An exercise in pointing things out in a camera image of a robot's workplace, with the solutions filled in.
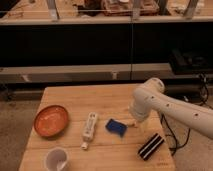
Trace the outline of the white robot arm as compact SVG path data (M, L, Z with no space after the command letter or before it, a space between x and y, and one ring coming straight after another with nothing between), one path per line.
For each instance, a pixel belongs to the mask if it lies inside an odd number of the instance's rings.
M213 110L169 97L164 91L165 85L159 78L150 78L137 86L129 106L133 118L142 123L155 110L213 139Z

